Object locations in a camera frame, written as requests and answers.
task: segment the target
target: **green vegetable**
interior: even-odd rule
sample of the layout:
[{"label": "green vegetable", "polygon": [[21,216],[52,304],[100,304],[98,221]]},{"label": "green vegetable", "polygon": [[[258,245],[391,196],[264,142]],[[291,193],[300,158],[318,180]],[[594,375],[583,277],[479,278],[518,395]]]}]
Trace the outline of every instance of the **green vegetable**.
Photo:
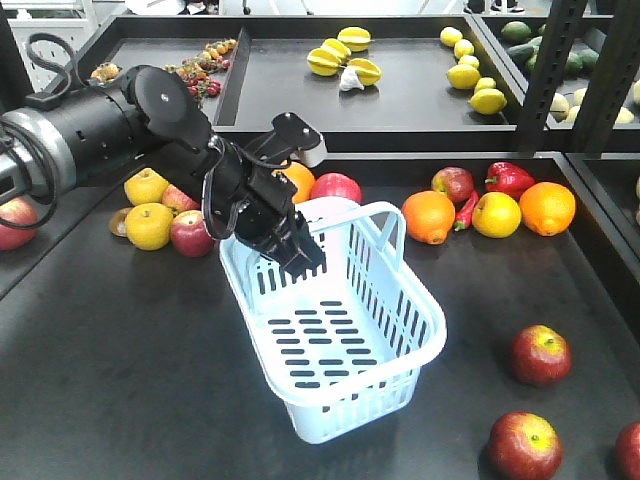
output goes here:
[{"label": "green vegetable", "polygon": [[516,65],[524,65],[524,62],[529,60],[534,53],[535,47],[528,43],[507,48],[507,55]]},{"label": "green vegetable", "polygon": [[525,43],[531,36],[531,28],[524,22],[512,21],[502,27],[500,35],[510,43]]}]

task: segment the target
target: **apple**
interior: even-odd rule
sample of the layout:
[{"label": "apple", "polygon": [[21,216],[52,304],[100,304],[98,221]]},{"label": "apple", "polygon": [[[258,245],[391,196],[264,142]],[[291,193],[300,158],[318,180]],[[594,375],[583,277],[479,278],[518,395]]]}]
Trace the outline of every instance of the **apple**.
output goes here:
[{"label": "apple", "polygon": [[538,387],[559,382],[571,370],[567,341],[545,325],[521,330],[511,342],[511,366],[518,380]]},{"label": "apple", "polygon": [[615,457],[629,480],[640,480],[640,420],[624,427],[616,440]]},{"label": "apple", "polygon": [[551,424],[529,412],[509,412],[493,424],[493,466],[511,480],[548,480],[562,462],[562,442]]},{"label": "apple", "polygon": [[187,210],[171,222],[171,243],[182,255],[202,257],[213,250],[216,240],[207,232],[202,212]]},{"label": "apple", "polygon": [[184,193],[174,184],[169,184],[162,194],[163,205],[169,207],[173,212],[173,216],[187,210],[199,210],[200,204],[193,200],[189,195]]},{"label": "apple", "polygon": [[461,167],[445,167],[431,178],[431,189],[444,193],[453,203],[464,202],[475,190],[473,175]]},{"label": "apple", "polygon": [[[0,205],[0,217],[9,222],[26,225],[38,220],[35,208],[23,197],[17,197]],[[0,224],[0,250],[14,250],[31,240],[36,228],[12,228]]]},{"label": "apple", "polygon": [[362,203],[362,189],[358,182],[342,173],[325,173],[316,179],[309,195],[309,198],[319,197],[344,197]]}]

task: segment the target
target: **fake fruit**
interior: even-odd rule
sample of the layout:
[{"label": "fake fruit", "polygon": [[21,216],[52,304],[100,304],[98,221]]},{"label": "fake fruit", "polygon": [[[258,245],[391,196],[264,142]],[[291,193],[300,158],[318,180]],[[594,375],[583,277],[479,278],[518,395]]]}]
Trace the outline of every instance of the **fake fruit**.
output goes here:
[{"label": "fake fruit", "polygon": [[521,382],[544,387],[569,374],[571,349],[551,328],[531,325],[518,332],[511,342],[511,366]]},{"label": "fake fruit", "polygon": [[567,97],[562,95],[561,93],[553,94],[553,101],[551,102],[551,107],[549,108],[549,113],[555,119],[556,122],[561,122],[567,115],[569,115],[569,109],[571,106],[569,105],[569,101]]},{"label": "fake fruit", "polygon": [[358,78],[365,87],[373,85],[382,77],[380,67],[366,58],[351,59],[347,62],[347,67],[355,68]]},{"label": "fake fruit", "polygon": [[564,185],[540,182],[520,197],[522,222],[539,235],[550,237],[564,232],[576,213],[576,199]]},{"label": "fake fruit", "polygon": [[362,203],[362,189],[358,182],[342,173],[320,175],[311,188],[309,198],[344,197]]},{"label": "fake fruit", "polygon": [[444,27],[440,31],[440,41],[447,47],[454,47],[456,42],[462,40],[462,32],[454,27]]},{"label": "fake fruit", "polygon": [[531,28],[524,22],[507,22],[500,30],[500,35],[510,43],[525,43],[531,36]]},{"label": "fake fruit", "polygon": [[[12,223],[27,225],[38,219],[35,208],[23,197],[17,197],[0,205],[0,218]],[[0,251],[15,250],[35,237],[37,228],[12,228],[0,224]]]},{"label": "fake fruit", "polygon": [[335,75],[342,64],[340,58],[324,48],[314,48],[307,55],[307,63],[316,75],[330,77]]},{"label": "fake fruit", "polygon": [[473,94],[469,104],[482,115],[495,115],[507,106],[507,99],[504,93],[496,88],[483,88]]},{"label": "fake fruit", "polygon": [[171,239],[173,213],[161,203],[133,207],[124,220],[127,238],[140,250],[159,250]]},{"label": "fake fruit", "polygon": [[322,42],[320,48],[333,53],[340,59],[342,63],[344,63],[347,58],[351,56],[351,49],[337,38],[327,38],[324,42]]},{"label": "fake fruit", "polygon": [[473,55],[475,53],[475,48],[473,48],[473,43],[471,43],[466,38],[462,40],[458,40],[456,44],[453,46],[453,55],[460,60],[464,55]]},{"label": "fake fruit", "polygon": [[338,32],[338,40],[352,52],[362,52],[369,48],[371,34],[361,27],[347,27]]},{"label": "fake fruit", "polygon": [[579,88],[575,92],[573,92],[573,104],[574,105],[582,105],[582,100],[584,100],[584,96],[587,93],[587,87]]},{"label": "fake fruit", "polygon": [[431,189],[443,193],[453,203],[464,202],[474,191],[473,175],[461,167],[445,167],[431,178]]},{"label": "fake fruit", "polygon": [[184,211],[171,222],[171,243],[186,257],[202,257],[216,244],[205,227],[200,210]]},{"label": "fake fruit", "polygon": [[511,162],[494,162],[489,165],[484,184],[490,192],[502,192],[519,200],[536,179],[524,168]]},{"label": "fake fruit", "polygon": [[616,461],[628,480],[640,480],[640,421],[630,423],[618,434]]},{"label": "fake fruit", "polygon": [[562,463],[562,442],[551,424],[530,412],[509,412],[491,427],[493,466],[511,480],[549,480]]},{"label": "fake fruit", "polygon": [[471,65],[454,65],[447,71],[447,78],[453,88],[471,90],[480,80],[480,72]]},{"label": "fake fruit", "polygon": [[302,163],[291,162],[288,168],[276,170],[276,172],[284,173],[289,180],[293,182],[298,191],[293,195],[293,203],[302,203],[309,200],[311,195],[311,187],[316,182],[313,172],[305,167]]},{"label": "fake fruit", "polygon": [[505,238],[520,225],[518,203],[506,193],[485,193],[473,209],[471,224],[485,237]]},{"label": "fake fruit", "polygon": [[187,210],[200,209],[200,204],[198,202],[193,200],[189,195],[173,184],[170,184],[165,189],[162,194],[161,203],[171,209],[171,213],[173,213],[174,217]]},{"label": "fake fruit", "polygon": [[633,84],[633,103],[640,106],[640,80]]},{"label": "fake fruit", "polygon": [[459,64],[471,65],[473,68],[480,68],[480,60],[475,55],[463,55],[458,60]]},{"label": "fake fruit", "polygon": [[169,182],[155,170],[147,167],[124,182],[124,193],[131,205],[160,203]]},{"label": "fake fruit", "polygon": [[481,77],[473,88],[473,93],[478,93],[483,88],[496,88],[496,81],[491,77]]},{"label": "fake fruit", "polygon": [[456,217],[453,202],[433,190],[414,193],[404,201],[401,210],[409,236],[431,245],[444,243]]}]

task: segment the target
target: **yellow lemon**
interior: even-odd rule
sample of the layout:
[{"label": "yellow lemon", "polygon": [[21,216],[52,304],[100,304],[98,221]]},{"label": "yellow lemon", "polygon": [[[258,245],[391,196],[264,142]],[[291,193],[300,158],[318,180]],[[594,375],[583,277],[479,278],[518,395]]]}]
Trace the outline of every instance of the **yellow lemon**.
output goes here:
[{"label": "yellow lemon", "polygon": [[473,55],[463,55],[458,60],[458,64],[460,65],[471,65],[473,68],[480,68],[480,60],[478,57]]},{"label": "yellow lemon", "polygon": [[124,193],[131,205],[161,202],[169,181],[151,168],[144,168],[124,182]]},{"label": "yellow lemon", "polygon": [[457,28],[444,27],[440,32],[440,41],[447,47],[453,47],[459,40],[462,40],[462,32]]},{"label": "yellow lemon", "polygon": [[356,69],[358,78],[365,87],[373,85],[380,80],[380,77],[382,77],[382,70],[380,70],[380,67],[366,58],[353,58],[349,60],[347,66]]},{"label": "yellow lemon", "polygon": [[158,250],[171,239],[173,213],[161,203],[133,207],[124,219],[127,237],[140,250]]},{"label": "yellow lemon", "polygon": [[345,44],[352,52],[361,52],[369,48],[371,34],[361,27],[347,27],[340,30],[338,40]]},{"label": "yellow lemon", "polygon": [[500,90],[496,88],[483,88],[474,93],[469,100],[471,107],[483,115],[495,115],[507,106],[507,99]]},{"label": "yellow lemon", "polygon": [[340,59],[340,62],[344,63],[347,57],[351,56],[351,49],[347,47],[337,38],[327,38],[320,48],[323,48]]},{"label": "yellow lemon", "polygon": [[451,86],[460,90],[471,90],[480,80],[480,72],[471,65],[455,65],[447,71]]},{"label": "yellow lemon", "polygon": [[478,93],[478,90],[482,90],[483,88],[496,88],[496,81],[491,77],[482,77],[478,80],[478,83],[476,83],[473,93]]},{"label": "yellow lemon", "polygon": [[330,77],[338,72],[342,61],[335,53],[323,48],[314,48],[307,55],[307,63],[313,73]]},{"label": "yellow lemon", "polygon": [[485,193],[473,209],[471,224],[485,237],[505,238],[518,229],[522,220],[520,206],[502,192]]},{"label": "yellow lemon", "polygon": [[473,55],[474,53],[475,49],[473,48],[473,43],[466,38],[458,40],[453,46],[453,54],[458,60],[460,60],[463,55]]}]

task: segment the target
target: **red pepper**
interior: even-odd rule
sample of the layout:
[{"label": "red pepper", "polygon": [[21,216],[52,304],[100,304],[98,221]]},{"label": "red pepper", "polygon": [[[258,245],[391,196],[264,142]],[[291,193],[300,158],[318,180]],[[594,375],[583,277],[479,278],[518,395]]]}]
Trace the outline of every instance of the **red pepper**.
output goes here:
[{"label": "red pepper", "polygon": [[510,162],[495,162],[489,166],[484,181],[490,192],[506,193],[519,200],[524,191],[536,183],[536,179],[524,168]]},{"label": "red pepper", "polygon": [[478,195],[477,191],[471,192],[471,195],[464,202],[462,208],[456,213],[456,220],[453,222],[453,231],[457,232],[459,230],[466,230],[471,226],[471,216],[473,214],[473,209],[476,208],[478,201],[480,200],[480,195]]}]

